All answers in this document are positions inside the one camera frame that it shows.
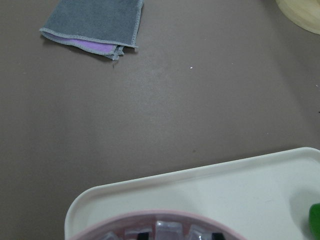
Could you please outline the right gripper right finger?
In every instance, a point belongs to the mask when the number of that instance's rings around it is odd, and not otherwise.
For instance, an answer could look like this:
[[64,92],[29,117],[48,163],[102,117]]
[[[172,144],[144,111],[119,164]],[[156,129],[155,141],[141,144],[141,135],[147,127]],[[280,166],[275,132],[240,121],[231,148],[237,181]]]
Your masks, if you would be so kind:
[[223,233],[221,233],[221,232],[213,232],[211,234],[211,239],[212,240],[223,240]]

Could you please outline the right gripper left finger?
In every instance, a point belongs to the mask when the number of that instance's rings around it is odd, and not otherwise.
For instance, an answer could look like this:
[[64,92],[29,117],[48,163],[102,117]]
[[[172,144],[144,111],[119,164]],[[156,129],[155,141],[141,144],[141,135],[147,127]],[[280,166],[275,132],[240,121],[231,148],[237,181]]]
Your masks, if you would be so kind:
[[149,232],[140,232],[137,235],[137,240],[149,240],[150,239],[150,233]]

